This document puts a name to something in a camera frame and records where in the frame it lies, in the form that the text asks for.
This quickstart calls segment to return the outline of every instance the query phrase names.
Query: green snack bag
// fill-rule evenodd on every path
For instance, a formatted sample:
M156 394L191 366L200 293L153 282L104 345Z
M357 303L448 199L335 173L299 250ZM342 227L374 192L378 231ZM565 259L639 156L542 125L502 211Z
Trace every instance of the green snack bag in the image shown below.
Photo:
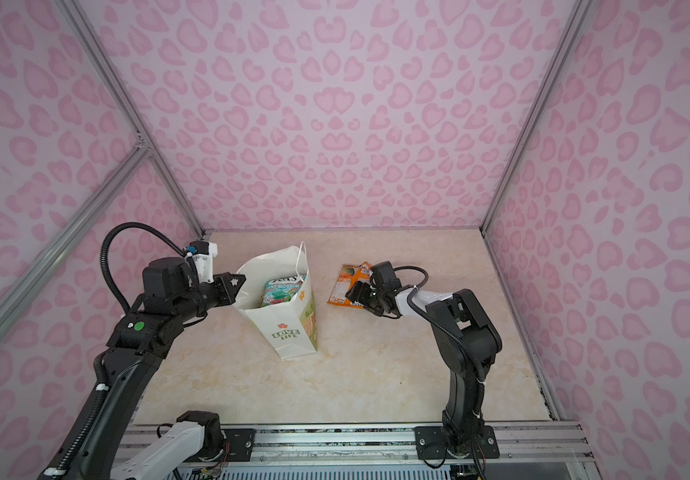
M265 283L265 293L262 295L260 308L276 303L289 302L300 291L306 275L288 276Z

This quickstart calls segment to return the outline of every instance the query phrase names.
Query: shopping bag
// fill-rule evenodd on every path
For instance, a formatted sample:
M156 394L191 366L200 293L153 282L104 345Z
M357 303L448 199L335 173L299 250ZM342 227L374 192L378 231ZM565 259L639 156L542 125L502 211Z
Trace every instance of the shopping bag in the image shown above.
M234 307L250 320L278 356L289 359L316 352L316 303L312 294L305 243L255 256L236 272L246 282ZM284 277L302 278L292 300L260 307L265 283Z

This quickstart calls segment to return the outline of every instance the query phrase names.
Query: black mounting plate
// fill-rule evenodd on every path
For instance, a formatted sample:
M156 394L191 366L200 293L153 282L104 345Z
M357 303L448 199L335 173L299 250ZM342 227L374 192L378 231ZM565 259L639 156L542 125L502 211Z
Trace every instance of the black mounting plate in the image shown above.
M438 427L415 427L414 439L417 447L417 458L420 460L453 460L446 452L446 434ZM494 429L484 425L478 437L478 445L486 458L499 458L499 447L494 436Z
M254 448L254 428L225 428L225 441L230 444L226 462L248 462Z

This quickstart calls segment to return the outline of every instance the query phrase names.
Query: pink patterned wall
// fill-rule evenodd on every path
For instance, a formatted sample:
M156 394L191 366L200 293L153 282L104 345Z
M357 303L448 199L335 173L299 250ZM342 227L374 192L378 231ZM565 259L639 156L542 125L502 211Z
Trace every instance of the pink patterned wall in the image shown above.
M0 345L0 478L40 472L89 394L91 362L123 314L102 281L100 243L113 226L132 220L179 245L193 239L160 178L144 164ZM142 291L142 269L172 255L147 232L126 230L113 242L110 268L131 302Z
M51 2L0 1L0 299L129 150Z
M82 2L208 228L480 225L573 0Z
M690 0L606 0L492 234L604 478L690 479Z

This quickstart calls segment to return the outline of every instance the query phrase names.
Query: orange snack package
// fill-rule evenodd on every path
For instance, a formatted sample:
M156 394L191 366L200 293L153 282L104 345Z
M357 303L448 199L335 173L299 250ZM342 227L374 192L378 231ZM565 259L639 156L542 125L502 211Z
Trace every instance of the orange snack package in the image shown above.
M340 270L340 278L334 284L334 290L329 297L327 303L338 306L351 306L353 308L363 308L357 303L352 303L345 298L345 294L356 284L359 280L369 281L372 276L372 266L364 262L360 266L357 265L342 265Z

